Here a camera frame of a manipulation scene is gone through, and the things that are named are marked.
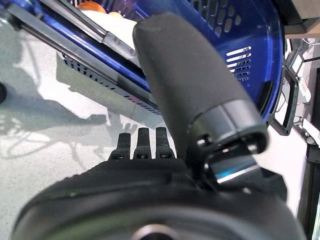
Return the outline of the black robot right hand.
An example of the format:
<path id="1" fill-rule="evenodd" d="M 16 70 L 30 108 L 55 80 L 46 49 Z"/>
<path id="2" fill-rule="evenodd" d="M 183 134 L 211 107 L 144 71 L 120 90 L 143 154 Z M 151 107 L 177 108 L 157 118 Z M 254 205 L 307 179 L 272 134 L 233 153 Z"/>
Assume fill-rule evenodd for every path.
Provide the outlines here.
<path id="1" fill-rule="evenodd" d="M 183 18 L 139 22 L 133 42 L 165 121 L 119 135 L 109 159 L 44 189 L 13 240 L 304 240 L 281 175 L 260 167 L 269 134 L 212 45 Z"/>

